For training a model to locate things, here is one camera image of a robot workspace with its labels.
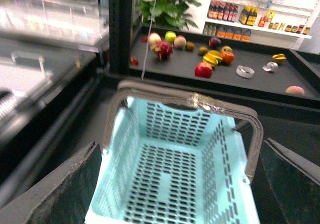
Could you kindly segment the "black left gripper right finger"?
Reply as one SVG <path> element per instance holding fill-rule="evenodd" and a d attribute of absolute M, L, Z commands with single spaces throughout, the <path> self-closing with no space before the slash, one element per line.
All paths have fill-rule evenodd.
<path fill-rule="evenodd" d="M 280 143 L 263 141 L 261 161 L 287 223 L 319 223 L 320 167 Z"/>

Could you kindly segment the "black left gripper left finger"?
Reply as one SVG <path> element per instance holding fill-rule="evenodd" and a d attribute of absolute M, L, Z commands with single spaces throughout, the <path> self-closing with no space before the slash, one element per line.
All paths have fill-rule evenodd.
<path fill-rule="evenodd" d="M 1 208 L 1 223 L 84 223 L 102 154 L 92 142 Z"/>

